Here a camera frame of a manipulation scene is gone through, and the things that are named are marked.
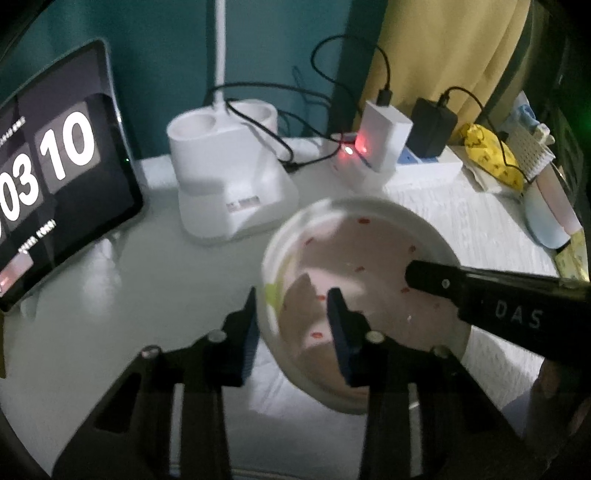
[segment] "white desk lamp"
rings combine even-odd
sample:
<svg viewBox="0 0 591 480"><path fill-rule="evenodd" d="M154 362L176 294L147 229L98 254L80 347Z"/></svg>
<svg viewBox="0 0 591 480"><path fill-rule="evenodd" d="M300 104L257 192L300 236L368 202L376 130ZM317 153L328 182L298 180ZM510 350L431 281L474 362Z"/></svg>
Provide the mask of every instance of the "white desk lamp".
<svg viewBox="0 0 591 480"><path fill-rule="evenodd" d="M216 85L225 81L226 5L216 0ZM277 110L261 100L233 107L277 133ZM267 134L226 108L185 112L167 127L183 226L202 242L227 241L271 228L298 208L296 186Z"/></svg>

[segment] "tablet screen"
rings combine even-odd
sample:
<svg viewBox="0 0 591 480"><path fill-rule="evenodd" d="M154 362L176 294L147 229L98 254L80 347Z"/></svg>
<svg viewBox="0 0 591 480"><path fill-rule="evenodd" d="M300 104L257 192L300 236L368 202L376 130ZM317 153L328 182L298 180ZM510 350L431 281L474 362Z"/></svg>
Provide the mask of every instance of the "tablet screen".
<svg viewBox="0 0 591 480"><path fill-rule="evenodd" d="M0 309L142 205L95 40L0 108Z"/></svg>

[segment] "yellow curtain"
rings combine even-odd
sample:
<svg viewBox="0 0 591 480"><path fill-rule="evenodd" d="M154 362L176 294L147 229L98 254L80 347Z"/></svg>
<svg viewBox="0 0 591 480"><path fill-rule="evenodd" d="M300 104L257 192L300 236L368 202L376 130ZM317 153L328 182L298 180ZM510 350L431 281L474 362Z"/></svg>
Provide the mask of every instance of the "yellow curtain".
<svg viewBox="0 0 591 480"><path fill-rule="evenodd" d="M392 66L392 104L410 116L417 97L437 100L459 85L486 103L521 35L530 0L389 0L379 45ZM385 66L375 55L362 94L375 100ZM462 92L448 107L459 128L480 110Z"/></svg>

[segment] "white plate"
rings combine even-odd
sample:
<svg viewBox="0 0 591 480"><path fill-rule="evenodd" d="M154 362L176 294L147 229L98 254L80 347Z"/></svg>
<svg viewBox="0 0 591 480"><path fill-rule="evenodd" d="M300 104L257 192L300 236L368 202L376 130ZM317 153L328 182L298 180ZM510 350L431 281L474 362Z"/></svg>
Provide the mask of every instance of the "white plate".
<svg viewBox="0 0 591 480"><path fill-rule="evenodd" d="M459 265L429 223L395 203L321 200L283 224L265 251L258 323L292 383L334 410L366 411L367 389L339 372L326 316L332 287L373 329L422 350L445 344L461 359L470 326L451 302L407 287L411 260Z"/></svg>

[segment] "screw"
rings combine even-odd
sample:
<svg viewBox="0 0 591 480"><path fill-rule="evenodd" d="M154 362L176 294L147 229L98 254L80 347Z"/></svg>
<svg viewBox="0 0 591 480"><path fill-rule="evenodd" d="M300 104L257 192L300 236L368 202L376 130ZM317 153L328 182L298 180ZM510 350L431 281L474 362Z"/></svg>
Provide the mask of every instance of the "screw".
<svg viewBox="0 0 591 480"><path fill-rule="evenodd" d="M384 334L382 332L376 332L375 330L371 330L365 334L365 339L369 343L373 343L378 345L384 341Z"/></svg>
<svg viewBox="0 0 591 480"><path fill-rule="evenodd" d="M158 345L148 345L142 349L142 358L146 360L152 360L162 353L162 350Z"/></svg>
<svg viewBox="0 0 591 480"><path fill-rule="evenodd" d="M222 343L228 336L223 330L212 330L207 334L210 343Z"/></svg>

